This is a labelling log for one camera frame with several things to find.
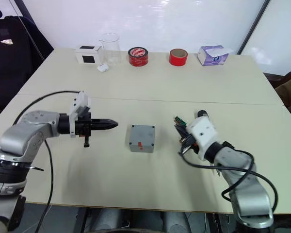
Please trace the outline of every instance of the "tape roll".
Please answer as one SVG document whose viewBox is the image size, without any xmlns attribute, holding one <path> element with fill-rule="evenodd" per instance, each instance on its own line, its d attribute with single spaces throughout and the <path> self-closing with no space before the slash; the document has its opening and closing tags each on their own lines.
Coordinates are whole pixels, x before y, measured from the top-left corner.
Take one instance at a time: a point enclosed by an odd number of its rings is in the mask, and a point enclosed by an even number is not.
<svg viewBox="0 0 291 233">
<path fill-rule="evenodd" d="M 174 49 L 169 53 L 169 63 L 174 66 L 183 66 L 188 58 L 188 53 L 182 49 Z"/>
<path fill-rule="evenodd" d="M 128 51 L 129 63 L 134 67 L 142 67 L 148 62 L 148 51 L 142 47 L 134 47 Z"/>
</svg>

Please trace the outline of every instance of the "table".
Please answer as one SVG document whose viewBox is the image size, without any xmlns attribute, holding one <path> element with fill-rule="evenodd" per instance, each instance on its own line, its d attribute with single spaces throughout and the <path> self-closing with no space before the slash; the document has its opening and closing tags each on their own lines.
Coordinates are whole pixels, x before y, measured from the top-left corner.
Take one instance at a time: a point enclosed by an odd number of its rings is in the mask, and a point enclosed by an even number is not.
<svg viewBox="0 0 291 233">
<path fill-rule="evenodd" d="M 283 105 L 250 56 L 230 55 L 222 66 L 203 67 L 196 54 L 175 67 L 168 53 L 149 53 L 149 63 L 133 67 L 127 52 L 123 62 L 100 73 L 94 65 L 80 65 L 72 49 L 56 49 L 20 90 L 46 94 L 84 90 L 93 98 L 164 100 Z"/>
<path fill-rule="evenodd" d="M 21 109 L 39 96 L 15 96 L 0 115 L 0 137 Z M 49 97 L 30 111 L 65 113 L 73 98 L 73 95 Z M 194 112 L 201 109 L 208 111 L 222 140 L 254 155 L 258 172 L 268 177 L 279 191 L 276 213 L 291 213 L 291 115 L 284 106 L 261 104 L 92 98 L 93 116 L 114 119 L 119 126 L 94 132 L 90 148 L 83 148 L 83 138 L 68 135 L 48 140 L 55 175 L 51 203 L 231 213 L 231 204 L 220 196 L 227 188 L 223 177 L 215 171 L 187 166 L 177 155 L 179 136 L 173 127 L 173 117 L 179 115 L 190 121 Z M 131 124 L 156 126 L 153 154 L 130 152 Z M 195 163 L 209 164 L 192 153 L 187 156 Z M 24 195 L 29 202 L 45 203 L 50 170 L 44 145 L 33 165 L 45 171 L 29 172 Z M 264 185 L 273 201 L 271 189 Z"/>
</svg>

